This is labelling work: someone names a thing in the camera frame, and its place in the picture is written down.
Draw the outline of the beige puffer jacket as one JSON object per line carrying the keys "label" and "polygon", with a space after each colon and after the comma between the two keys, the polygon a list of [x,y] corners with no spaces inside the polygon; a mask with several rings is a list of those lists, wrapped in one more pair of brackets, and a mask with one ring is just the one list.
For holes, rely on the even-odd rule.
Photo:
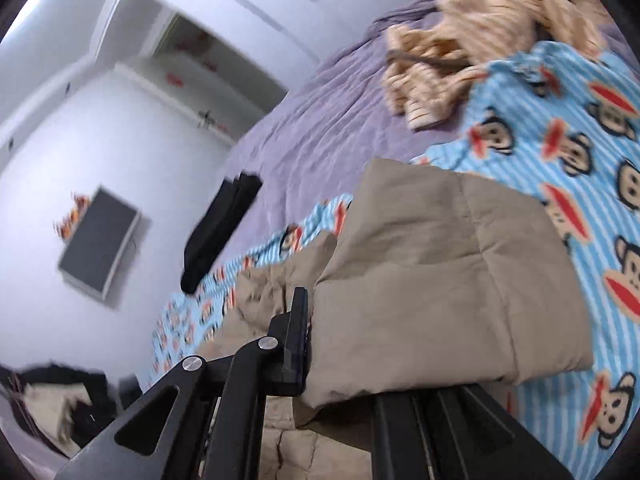
{"label": "beige puffer jacket", "polygon": [[505,389],[593,362],[588,308],[544,207],[474,174],[371,162],[340,228],[240,271],[204,352],[262,336],[298,286],[311,301],[309,384],[267,405],[264,479],[369,478],[337,428],[368,393]]}

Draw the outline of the black folded garment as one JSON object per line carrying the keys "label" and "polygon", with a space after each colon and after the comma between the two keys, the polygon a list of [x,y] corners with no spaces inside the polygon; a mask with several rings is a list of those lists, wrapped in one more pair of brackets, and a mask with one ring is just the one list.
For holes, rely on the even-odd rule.
{"label": "black folded garment", "polygon": [[191,233],[183,252],[180,287],[193,295],[218,255],[230,240],[262,188],[257,174],[242,172],[233,180],[224,179],[221,186]]}

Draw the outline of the purple bed cover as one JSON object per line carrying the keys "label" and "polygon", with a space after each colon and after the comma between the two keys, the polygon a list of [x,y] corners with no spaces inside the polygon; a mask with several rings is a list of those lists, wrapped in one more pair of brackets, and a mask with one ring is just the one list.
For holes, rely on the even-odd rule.
{"label": "purple bed cover", "polygon": [[383,14],[242,136],[222,172],[229,178],[256,174],[262,188],[218,262],[303,220],[315,204],[354,192],[371,159],[408,162],[429,146],[457,137],[459,113],[433,129],[413,132],[385,102],[384,32],[395,24],[430,28],[439,20],[434,0],[413,0]]}

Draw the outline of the blue monkey print blanket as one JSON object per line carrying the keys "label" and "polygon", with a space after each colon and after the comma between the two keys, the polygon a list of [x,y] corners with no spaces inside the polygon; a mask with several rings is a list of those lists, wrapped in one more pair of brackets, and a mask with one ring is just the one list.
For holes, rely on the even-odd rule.
{"label": "blue monkey print blanket", "polygon": [[[615,54],[597,61],[565,44],[493,62],[477,84],[457,140],[408,160],[495,179],[538,198],[582,282],[594,367],[518,388],[523,425],[578,479],[639,474],[639,85]],[[352,198],[314,205],[248,252],[212,265],[193,296],[177,294],[152,336],[156,382],[224,318],[243,266],[285,259],[319,232],[340,228]]]}

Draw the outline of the white wardrobe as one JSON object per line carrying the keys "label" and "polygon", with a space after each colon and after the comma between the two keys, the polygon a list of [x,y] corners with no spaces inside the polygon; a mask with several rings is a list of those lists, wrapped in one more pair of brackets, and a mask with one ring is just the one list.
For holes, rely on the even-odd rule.
{"label": "white wardrobe", "polygon": [[100,60],[235,144],[381,14],[411,0],[112,0]]}

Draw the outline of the striped beige garment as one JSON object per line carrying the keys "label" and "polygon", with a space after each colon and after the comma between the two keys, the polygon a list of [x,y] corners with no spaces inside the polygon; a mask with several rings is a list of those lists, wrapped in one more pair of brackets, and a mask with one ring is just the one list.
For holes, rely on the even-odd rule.
{"label": "striped beige garment", "polygon": [[439,22],[429,29],[387,29],[383,78],[387,105],[413,131],[446,122],[486,67],[527,51],[541,32],[588,58],[606,47],[613,19],[600,0],[436,0]]}

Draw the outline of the wall mounted monitor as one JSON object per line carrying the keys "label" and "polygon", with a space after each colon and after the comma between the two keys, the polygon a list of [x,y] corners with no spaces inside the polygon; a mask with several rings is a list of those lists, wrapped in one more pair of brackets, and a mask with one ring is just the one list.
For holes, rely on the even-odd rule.
{"label": "wall mounted monitor", "polygon": [[104,302],[141,211],[100,186],[58,260],[67,284]]}

